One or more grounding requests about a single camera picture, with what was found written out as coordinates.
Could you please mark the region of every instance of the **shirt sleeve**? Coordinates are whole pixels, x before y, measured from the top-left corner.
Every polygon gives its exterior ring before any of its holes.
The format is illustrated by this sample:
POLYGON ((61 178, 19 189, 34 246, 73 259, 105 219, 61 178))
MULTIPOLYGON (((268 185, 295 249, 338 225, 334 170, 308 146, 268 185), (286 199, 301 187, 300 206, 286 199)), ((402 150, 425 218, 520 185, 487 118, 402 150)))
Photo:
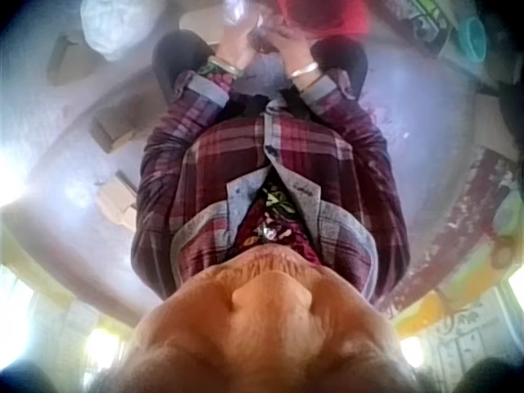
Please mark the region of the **shirt sleeve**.
POLYGON ((363 225, 377 245, 378 277, 372 298, 377 302, 393 289, 409 265, 407 231, 386 139, 352 96, 343 71, 335 78, 324 75, 302 93, 302 99, 326 126, 353 148, 363 225))
POLYGON ((176 289, 169 217, 185 152, 215 122, 229 99, 221 87, 192 71, 178 77, 174 91, 144 150, 131 251, 135 273, 162 299, 176 289))

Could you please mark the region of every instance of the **cloth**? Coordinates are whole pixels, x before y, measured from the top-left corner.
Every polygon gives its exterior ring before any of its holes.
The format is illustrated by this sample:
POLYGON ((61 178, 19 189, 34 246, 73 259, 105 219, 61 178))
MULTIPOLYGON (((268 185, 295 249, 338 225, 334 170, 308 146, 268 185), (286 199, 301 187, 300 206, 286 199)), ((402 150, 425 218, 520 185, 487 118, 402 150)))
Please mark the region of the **cloth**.
POLYGON ((159 296, 227 260, 272 168, 324 265, 371 302, 403 276, 409 247, 386 140, 345 71, 301 98, 322 124, 293 118, 278 100, 254 119, 216 124, 228 94, 192 71, 178 77, 144 151, 132 249, 133 268, 159 296))
POLYGON ((228 259, 267 243, 289 246, 312 264, 321 264, 295 202, 274 169, 247 211, 228 259))

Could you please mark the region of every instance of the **hand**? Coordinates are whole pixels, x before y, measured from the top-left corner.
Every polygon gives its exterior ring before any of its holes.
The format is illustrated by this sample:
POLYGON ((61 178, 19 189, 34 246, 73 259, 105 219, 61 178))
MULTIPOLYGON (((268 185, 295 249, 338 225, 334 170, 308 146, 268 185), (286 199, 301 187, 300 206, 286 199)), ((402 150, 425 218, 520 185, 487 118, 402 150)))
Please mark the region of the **hand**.
POLYGON ((256 27, 259 16, 260 9, 257 6, 249 7, 237 25, 226 25, 216 56, 239 70, 247 68, 255 57, 255 49, 251 46, 248 35, 256 27))
MULTIPOLYGON (((279 19, 268 21, 265 26, 265 37, 280 51, 288 75, 314 62, 305 35, 298 29, 283 25, 279 19)), ((321 76, 321 72, 315 70, 296 77, 293 81, 298 89, 303 91, 321 76)))

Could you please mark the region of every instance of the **wrist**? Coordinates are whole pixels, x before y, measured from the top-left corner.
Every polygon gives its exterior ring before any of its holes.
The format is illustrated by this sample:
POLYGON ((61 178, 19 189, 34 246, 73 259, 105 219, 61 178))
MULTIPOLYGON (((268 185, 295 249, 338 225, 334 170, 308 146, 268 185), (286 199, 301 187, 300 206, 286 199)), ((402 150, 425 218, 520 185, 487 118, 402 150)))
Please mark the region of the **wrist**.
POLYGON ((296 88, 298 88, 299 92, 303 92, 320 78, 322 78, 322 72, 320 72, 320 70, 314 70, 293 78, 293 83, 296 88))
POLYGON ((233 55, 231 52, 228 52, 221 47, 219 47, 218 51, 216 52, 216 56, 223 61, 226 61, 231 66, 237 68, 240 71, 244 71, 244 67, 240 64, 238 56, 233 55))

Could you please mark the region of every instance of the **red object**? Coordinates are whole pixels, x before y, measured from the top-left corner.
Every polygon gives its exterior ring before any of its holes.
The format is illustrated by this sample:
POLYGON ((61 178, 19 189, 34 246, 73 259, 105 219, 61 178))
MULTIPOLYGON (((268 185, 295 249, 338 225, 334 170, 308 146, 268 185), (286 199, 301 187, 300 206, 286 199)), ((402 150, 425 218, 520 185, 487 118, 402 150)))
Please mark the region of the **red object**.
POLYGON ((318 38, 369 32, 364 0, 278 0, 278 5, 289 25, 299 25, 318 38))

